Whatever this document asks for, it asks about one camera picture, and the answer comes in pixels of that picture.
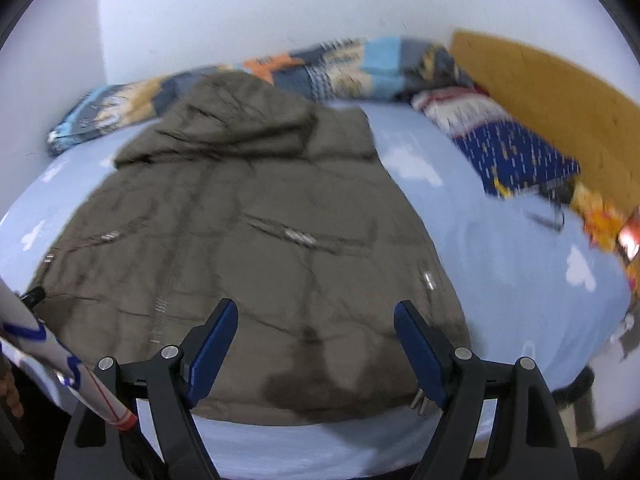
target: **brown jacket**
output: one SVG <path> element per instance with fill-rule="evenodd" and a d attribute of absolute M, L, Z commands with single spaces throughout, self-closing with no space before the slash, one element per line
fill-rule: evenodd
<path fill-rule="evenodd" d="M 116 165 L 33 283 L 48 296 L 37 313 L 80 358 L 147 358 L 233 298 L 238 333 L 194 412 L 287 425 L 373 415 L 415 392 L 394 336 L 399 300 L 469 344 L 433 243 L 361 110 L 213 75 Z"/>

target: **orange patch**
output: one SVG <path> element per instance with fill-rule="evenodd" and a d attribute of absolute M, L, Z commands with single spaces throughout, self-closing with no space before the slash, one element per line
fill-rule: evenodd
<path fill-rule="evenodd" d="M 274 72 L 292 66 L 301 66 L 304 65 L 304 63 L 301 59 L 291 57 L 289 54 L 279 54 L 278 56 L 261 59 L 248 59 L 242 63 L 242 66 L 249 69 L 256 77 L 273 84 Z"/>

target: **bed sheet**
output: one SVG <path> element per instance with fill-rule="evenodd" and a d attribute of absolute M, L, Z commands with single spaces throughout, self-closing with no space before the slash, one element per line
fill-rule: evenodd
<path fill-rule="evenodd" d="M 380 158 L 421 216 L 460 298 L 474 351 L 514 362 L 528 355 L 549 386 L 570 383 L 624 316 L 630 293 L 615 259 L 590 250 L 580 221 L 566 212 L 561 234 L 527 212 L 550 216 L 536 197 L 496 200 L 464 156 L 407 105 L 359 105 L 369 116 Z M 146 125 L 76 146 L 52 162 L 0 221 L 0 275 L 23 292 L 76 207 L 113 171 L 113 155 Z M 70 411 L 75 399 L 33 361 L 3 349 Z M 156 446 L 150 412 L 145 434 Z M 495 403 L 478 429 L 487 436 Z M 196 420 L 226 478 L 338 479 L 371 476 L 417 462 L 438 417 L 398 408 L 364 420 L 273 428 Z"/>

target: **headboard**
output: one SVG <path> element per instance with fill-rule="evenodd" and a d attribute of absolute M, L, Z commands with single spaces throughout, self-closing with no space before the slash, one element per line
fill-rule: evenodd
<path fill-rule="evenodd" d="M 575 156 L 582 181 L 629 214 L 640 205 L 640 107 L 585 70 L 531 46 L 468 31 L 451 53 L 523 124 Z"/>

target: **blue gripper pad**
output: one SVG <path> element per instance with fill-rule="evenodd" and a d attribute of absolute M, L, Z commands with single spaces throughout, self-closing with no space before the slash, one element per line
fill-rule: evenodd
<path fill-rule="evenodd" d="M 192 328 L 184 338 L 181 375 L 189 409 L 209 395 L 237 329 L 238 307 L 232 300 L 222 300 L 206 323 Z"/>
<path fill-rule="evenodd" d="M 411 301 L 396 305 L 394 327 L 425 397 L 444 409 L 450 397 L 446 384 L 452 375 L 453 346 L 440 330 L 427 325 Z"/>

